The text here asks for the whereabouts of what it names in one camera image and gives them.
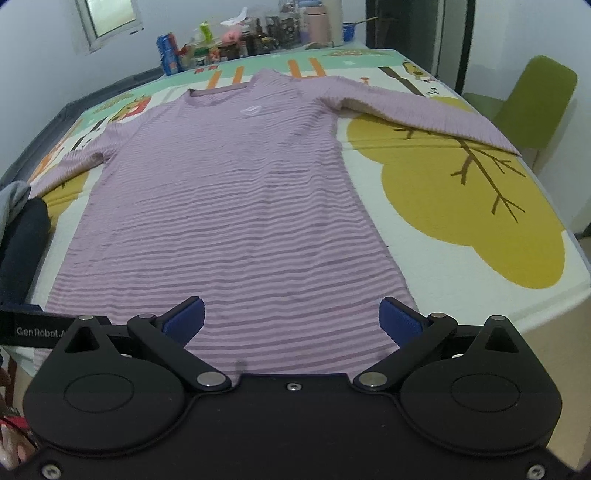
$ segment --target play mat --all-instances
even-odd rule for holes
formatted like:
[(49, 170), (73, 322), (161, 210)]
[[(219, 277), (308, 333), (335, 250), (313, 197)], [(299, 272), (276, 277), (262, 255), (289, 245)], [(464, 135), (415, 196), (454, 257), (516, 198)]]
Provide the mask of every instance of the play mat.
[[(31, 180), (39, 179), (66, 152), (83, 148), (109, 122), (128, 121), (178, 98), (189, 87), (247, 82), (263, 68), (302, 78), (341, 75), (472, 110), (394, 50), (309, 50), (252, 57), (165, 77), (88, 109)], [(472, 325), (503, 314), (525, 331), (572, 309), (591, 292), (589, 265), (578, 243), (520, 158), (353, 112), (341, 113), (336, 135), (353, 185), (422, 314), (446, 312)], [(99, 166), (85, 172), (44, 197), (54, 232), (31, 292), (32, 303), (44, 307), (101, 171)], [(32, 350), (11, 353), (33, 373)]]

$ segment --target green chair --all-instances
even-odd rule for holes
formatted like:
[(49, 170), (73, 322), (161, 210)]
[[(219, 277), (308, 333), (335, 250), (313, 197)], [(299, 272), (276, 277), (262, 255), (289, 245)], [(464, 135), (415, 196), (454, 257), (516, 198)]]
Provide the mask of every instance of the green chair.
[(517, 148), (545, 149), (562, 120), (577, 86), (570, 68), (538, 56), (530, 60), (504, 102), (475, 93), (463, 97)]

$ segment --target purple striped shirt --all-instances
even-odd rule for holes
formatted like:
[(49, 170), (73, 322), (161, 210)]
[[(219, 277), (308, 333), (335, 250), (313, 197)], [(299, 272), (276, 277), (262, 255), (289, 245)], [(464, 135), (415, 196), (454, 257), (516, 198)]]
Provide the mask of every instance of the purple striped shirt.
[(263, 70), (187, 91), (109, 125), (33, 187), (105, 163), (46, 310), (121, 324), (198, 295), (206, 322), (187, 348), (234, 380), (355, 375), (394, 351), (379, 302), (415, 303), (350, 183), (343, 106), (515, 151), (480, 115), (342, 77)]

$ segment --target window frame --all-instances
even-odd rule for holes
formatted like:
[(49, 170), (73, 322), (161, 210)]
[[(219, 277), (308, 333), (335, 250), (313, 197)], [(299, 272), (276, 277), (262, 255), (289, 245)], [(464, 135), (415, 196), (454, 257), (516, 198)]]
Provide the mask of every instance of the window frame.
[(134, 11), (135, 20), (127, 22), (126, 24), (114, 28), (113, 30), (98, 37), (96, 35), (95, 25), (92, 21), (92, 16), (90, 14), (90, 8), (88, 7), (86, 0), (74, 0), (74, 2), (76, 3), (76, 9), (78, 11), (78, 14), (80, 15), (80, 20), (82, 22), (82, 30), (84, 31), (84, 35), (86, 37), (86, 40), (88, 41), (88, 46), (91, 52), (98, 50), (105, 44), (105, 42), (107, 42), (109, 39), (120, 33), (126, 32), (128, 30), (135, 30), (135, 32), (137, 32), (138, 30), (142, 29), (142, 21), (141, 16), (139, 14), (137, 0), (129, 1)]

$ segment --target blue basket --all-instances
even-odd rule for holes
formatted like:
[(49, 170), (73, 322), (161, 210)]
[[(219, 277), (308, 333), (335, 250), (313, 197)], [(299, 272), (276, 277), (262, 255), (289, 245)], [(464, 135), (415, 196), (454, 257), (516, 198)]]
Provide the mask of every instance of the blue basket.
[(355, 24), (344, 23), (343, 24), (343, 40), (351, 41), (355, 37)]

